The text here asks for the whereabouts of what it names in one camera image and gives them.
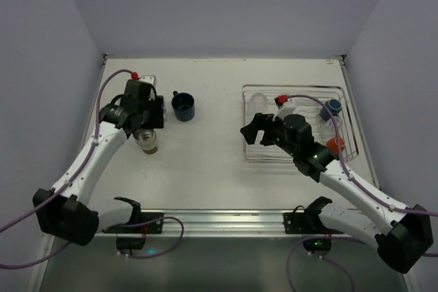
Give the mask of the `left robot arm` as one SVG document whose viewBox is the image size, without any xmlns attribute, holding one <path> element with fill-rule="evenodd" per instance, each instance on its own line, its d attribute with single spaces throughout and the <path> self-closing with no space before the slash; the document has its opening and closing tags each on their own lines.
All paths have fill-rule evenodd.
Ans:
<svg viewBox="0 0 438 292">
<path fill-rule="evenodd" d="M 140 204 L 115 197 L 97 210 L 88 203 L 102 173 L 118 149 L 135 132 L 164 126 L 164 99 L 156 78 L 145 75 L 127 81 L 125 91 L 99 109 L 94 132 L 65 174 L 52 188 L 39 189 L 32 202 L 42 232 L 77 245 L 113 226 L 137 224 Z"/>
</svg>

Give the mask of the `white cup brown band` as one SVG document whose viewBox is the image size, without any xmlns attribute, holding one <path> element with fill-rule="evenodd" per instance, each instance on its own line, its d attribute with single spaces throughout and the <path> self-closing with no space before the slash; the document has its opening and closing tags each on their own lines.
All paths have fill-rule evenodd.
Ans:
<svg viewBox="0 0 438 292">
<path fill-rule="evenodd" d="M 145 154 L 152 155 L 158 151 L 157 134 L 154 130 L 137 130 L 133 134 L 133 138 Z"/>
</svg>

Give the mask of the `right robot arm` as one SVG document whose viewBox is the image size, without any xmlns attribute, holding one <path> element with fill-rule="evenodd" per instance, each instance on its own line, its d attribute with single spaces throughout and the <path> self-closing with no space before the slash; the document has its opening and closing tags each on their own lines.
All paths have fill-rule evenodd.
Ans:
<svg viewBox="0 0 438 292">
<path fill-rule="evenodd" d="M 316 142 L 302 115 L 284 118 L 255 114 L 240 133 L 254 144 L 263 131 L 261 145 L 275 145 L 292 157 L 298 171 L 335 191 L 358 213 L 324 205 L 321 225 L 338 230 L 374 248 L 395 271 L 406 274 L 433 244 L 432 213 L 420 205 L 409 207 L 384 194 L 351 170 L 333 151 Z"/>
</svg>

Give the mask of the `large dark blue mug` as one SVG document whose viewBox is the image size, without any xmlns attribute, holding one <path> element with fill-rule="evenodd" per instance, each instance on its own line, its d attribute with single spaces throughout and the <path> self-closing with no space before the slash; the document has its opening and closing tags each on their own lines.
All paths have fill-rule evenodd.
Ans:
<svg viewBox="0 0 438 292">
<path fill-rule="evenodd" d="M 177 120 L 188 122 L 195 116 L 195 99 L 186 92 L 172 92 L 171 106 Z"/>
</svg>

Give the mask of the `clear faceted glass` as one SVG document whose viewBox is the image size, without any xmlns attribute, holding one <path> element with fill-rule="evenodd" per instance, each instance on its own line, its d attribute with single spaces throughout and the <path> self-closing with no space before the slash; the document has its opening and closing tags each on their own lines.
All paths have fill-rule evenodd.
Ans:
<svg viewBox="0 0 438 292">
<path fill-rule="evenodd" d="M 250 110 L 253 114 L 264 113 L 268 107 L 268 98 L 260 92 L 255 93 L 250 98 Z"/>
</svg>

